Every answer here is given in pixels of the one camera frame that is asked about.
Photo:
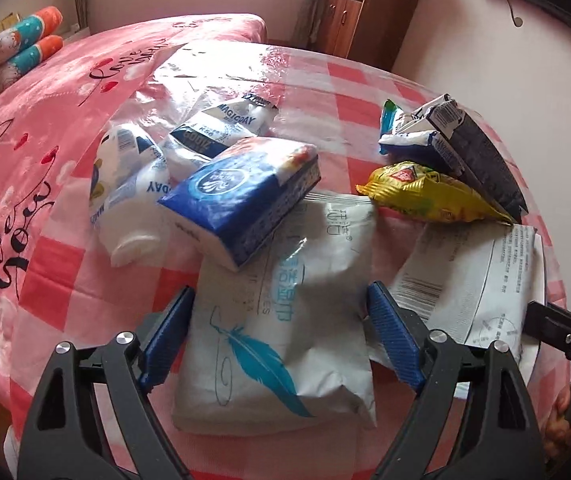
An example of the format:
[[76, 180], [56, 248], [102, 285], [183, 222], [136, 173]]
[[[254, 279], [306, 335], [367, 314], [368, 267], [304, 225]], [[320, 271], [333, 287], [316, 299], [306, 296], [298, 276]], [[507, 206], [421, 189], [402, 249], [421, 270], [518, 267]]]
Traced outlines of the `person's right hand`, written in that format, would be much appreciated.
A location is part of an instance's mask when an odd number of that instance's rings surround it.
[[571, 400], [571, 386], [566, 385], [555, 399], [550, 414], [541, 428], [543, 449], [548, 460], [556, 460], [571, 449], [571, 424], [565, 418]]

